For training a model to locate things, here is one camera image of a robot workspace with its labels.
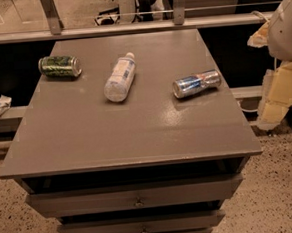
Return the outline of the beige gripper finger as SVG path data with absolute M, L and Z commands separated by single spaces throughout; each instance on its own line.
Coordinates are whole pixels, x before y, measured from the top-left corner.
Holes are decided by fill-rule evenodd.
M 292 106 L 292 62 L 282 62 L 276 70 L 267 70 L 258 105 L 257 127 L 273 130 Z
M 268 27 L 269 23 L 264 23 L 259 29 L 252 34 L 248 39 L 247 45 L 250 47 L 258 48 L 268 45 Z

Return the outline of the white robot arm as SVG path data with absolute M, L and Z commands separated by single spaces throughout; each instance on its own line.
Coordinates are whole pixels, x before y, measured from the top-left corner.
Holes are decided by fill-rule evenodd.
M 282 0 L 272 17 L 247 41 L 250 47 L 266 46 L 279 67 L 267 70 L 257 111 L 257 127 L 273 130 L 292 106 L 292 0 Z

